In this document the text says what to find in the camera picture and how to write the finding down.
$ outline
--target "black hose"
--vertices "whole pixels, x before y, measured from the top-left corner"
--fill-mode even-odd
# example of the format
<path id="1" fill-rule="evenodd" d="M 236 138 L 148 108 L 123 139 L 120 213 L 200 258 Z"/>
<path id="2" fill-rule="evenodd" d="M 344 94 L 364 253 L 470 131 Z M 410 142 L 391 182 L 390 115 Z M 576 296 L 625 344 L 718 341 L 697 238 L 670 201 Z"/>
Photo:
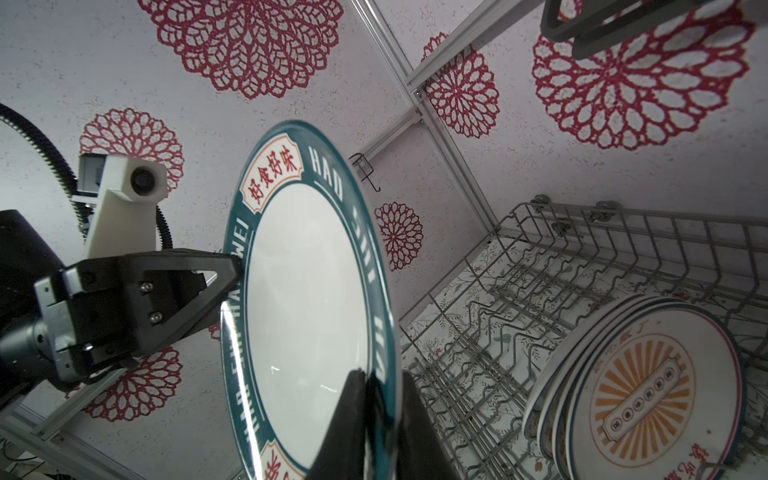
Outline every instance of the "black hose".
<path id="1" fill-rule="evenodd" d="M 170 237 L 170 228 L 168 228 L 163 212 L 160 211 L 159 206 L 155 207 L 157 210 L 154 213 L 154 222 L 157 224 L 157 232 L 160 234 L 160 248 L 168 250 L 174 247 L 174 239 Z"/>
<path id="2" fill-rule="evenodd" d="M 0 120 L 16 130 L 43 157 L 43 160 L 51 168 L 54 177 L 58 180 L 58 184 L 61 185 L 68 199 L 77 193 L 78 181 L 74 172 L 72 172 L 69 164 L 61 156 L 58 149 L 40 129 L 21 114 L 3 104 L 0 104 Z M 74 214 L 78 217 L 78 222 L 80 223 L 80 231 L 83 233 L 83 237 L 85 237 L 88 233 L 86 226 L 88 225 L 88 217 L 92 213 L 91 208 L 71 199 L 69 203 L 74 208 Z"/>

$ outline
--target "plate with orange sunburst design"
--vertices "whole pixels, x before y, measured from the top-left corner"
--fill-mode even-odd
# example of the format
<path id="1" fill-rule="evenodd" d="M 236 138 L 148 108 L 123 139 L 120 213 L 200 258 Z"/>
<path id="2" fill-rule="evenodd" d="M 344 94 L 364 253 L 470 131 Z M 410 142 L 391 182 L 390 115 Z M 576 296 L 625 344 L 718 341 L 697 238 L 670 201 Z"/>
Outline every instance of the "plate with orange sunburst design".
<path id="1" fill-rule="evenodd" d="M 568 407 L 569 473 L 689 479 L 705 462 L 726 463 L 744 388 L 736 344 L 717 318 L 679 303 L 650 309 L 613 332 L 582 371 Z"/>

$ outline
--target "metal wire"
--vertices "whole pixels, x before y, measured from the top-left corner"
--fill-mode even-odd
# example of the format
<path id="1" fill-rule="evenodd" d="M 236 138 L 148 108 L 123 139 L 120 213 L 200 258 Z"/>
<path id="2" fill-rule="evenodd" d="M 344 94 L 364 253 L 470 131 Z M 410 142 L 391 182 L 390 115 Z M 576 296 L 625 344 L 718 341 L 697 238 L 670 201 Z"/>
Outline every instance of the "metal wire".
<path id="1" fill-rule="evenodd" d="M 520 435 L 530 388 L 582 319 L 634 292 L 729 328 L 747 365 L 737 458 L 768 454 L 768 221 L 525 203 L 478 247 L 400 323 L 403 365 L 463 478 L 558 477 Z"/>

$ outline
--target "dish rack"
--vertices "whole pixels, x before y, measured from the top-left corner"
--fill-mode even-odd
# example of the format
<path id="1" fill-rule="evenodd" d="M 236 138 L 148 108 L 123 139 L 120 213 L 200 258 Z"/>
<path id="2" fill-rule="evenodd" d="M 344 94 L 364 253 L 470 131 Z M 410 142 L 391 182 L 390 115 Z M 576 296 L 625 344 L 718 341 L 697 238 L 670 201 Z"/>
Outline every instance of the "dish rack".
<path id="1" fill-rule="evenodd" d="M 519 204 L 401 320 L 410 371 L 462 478 L 559 478 L 521 433 L 549 354 L 601 305 L 633 292 L 703 306 L 728 327 L 747 380 L 739 447 L 724 478 L 768 468 L 768 221 Z"/>

